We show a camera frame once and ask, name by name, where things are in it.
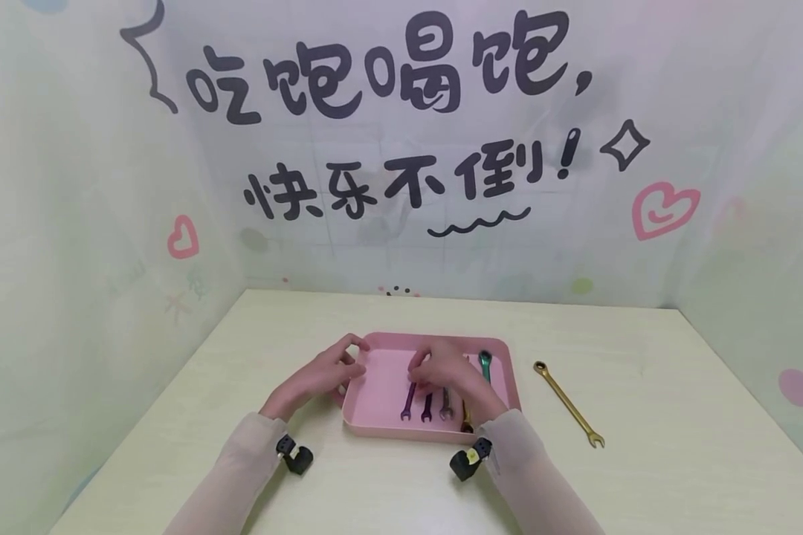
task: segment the backdrop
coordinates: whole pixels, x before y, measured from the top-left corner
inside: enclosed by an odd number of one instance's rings
[[[246,285],[678,306],[803,450],[803,0],[0,0],[0,534]]]

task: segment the green wrench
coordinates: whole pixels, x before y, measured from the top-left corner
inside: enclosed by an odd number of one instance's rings
[[[479,364],[482,365],[482,375],[485,376],[485,380],[489,384],[491,383],[491,360],[493,358],[490,351],[486,351],[485,349],[479,351]]]

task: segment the hand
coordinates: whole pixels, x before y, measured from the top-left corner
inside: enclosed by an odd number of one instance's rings
[[[322,394],[330,394],[341,406],[344,396],[339,393],[339,387],[347,388],[351,379],[366,373],[366,366],[355,362],[347,351],[350,345],[356,345],[362,351],[369,350],[369,344],[362,338],[356,334],[345,334],[339,342],[324,349],[293,376],[285,379],[271,393],[259,414],[288,422],[297,409],[306,405],[306,401]]]
[[[457,390],[479,376],[485,378],[465,359],[462,350],[450,340],[436,338],[421,346],[407,365],[407,378],[416,383],[417,393],[427,395],[443,387]]]
[[[452,389],[467,402],[475,426],[491,421],[509,408],[485,377],[465,359],[450,340],[437,338],[420,347],[407,365],[407,378],[417,393],[427,395],[441,388]]]

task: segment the plastic tray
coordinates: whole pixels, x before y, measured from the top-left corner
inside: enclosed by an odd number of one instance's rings
[[[452,392],[454,419],[442,421],[442,393],[436,392],[431,401],[431,422],[421,421],[425,399],[415,396],[410,421],[402,421],[401,413],[407,400],[407,365],[417,348],[429,338],[428,334],[373,332],[366,336],[371,350],[362,351],[357,361],[366,366],[366,374],[351,381],[343,403],[343,419],[351,432],[361,437],[400,438],[405,440],[439,441],[450,444],[473,444],[475,437],[460,432],[464,415],[457,393]],[[496,338],[444,337],[453,340],[471,366],[481,372],[479,351],[493,355],[491,384],[497,395],[510,409],[520,410],[515,373],[509,347]]]

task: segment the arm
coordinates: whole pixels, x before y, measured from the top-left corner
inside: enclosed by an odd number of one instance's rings
[[[479,434],[492,444],[485,463],[488,473],[526,535],[604,534],[550,462],[524,416],[509,411],[459,349],[446,340],[434,340],[417,351],[407,369],[411,381],[424,387],[423,393],[447,387],[467,402],[474,424],[481,424]]]
[[[246,415],[214,467],[172,518],[164,535],[239,535],[257,497],[279,467],[282,419]]]
[[[485,466],[525,534],[604,535],[520,411],[482,424],[479,434],[493,444]]]
[[[280,465],[277,443],[289,418],[306,401],[338,391],[366,368],[347,353],[350,345],[368,350],[360,337],[346,334],[278,386],[259,413],[246,415],[223,445],[214,467],[172,518],[164,535],[239,535],[262,489]]]

